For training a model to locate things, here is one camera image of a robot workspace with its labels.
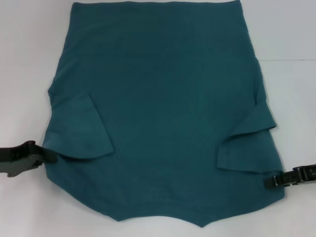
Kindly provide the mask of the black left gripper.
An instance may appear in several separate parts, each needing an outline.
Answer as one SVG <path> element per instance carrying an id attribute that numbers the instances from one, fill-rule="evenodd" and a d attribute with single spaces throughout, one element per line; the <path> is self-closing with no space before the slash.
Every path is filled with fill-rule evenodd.
<path id="1" fill-rule="evenodd" d="M 44 163 L 57 162 L 57 154 L 49 149 L 27 141 L 22 145 L 0 149 L 0 172 L 15 177 Z"/>

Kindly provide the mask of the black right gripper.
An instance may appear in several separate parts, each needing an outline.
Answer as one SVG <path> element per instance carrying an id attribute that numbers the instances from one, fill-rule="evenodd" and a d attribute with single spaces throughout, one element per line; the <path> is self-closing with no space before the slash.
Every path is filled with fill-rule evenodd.
<path id="1" fill-rule="evenodd" d="M 285 188 L 290 185 L 311 184 L 316 182 L 316 165 L 304 165 L 293 168 L 293 172 L 274 175 L 264 180 L 267 190 Z"/>

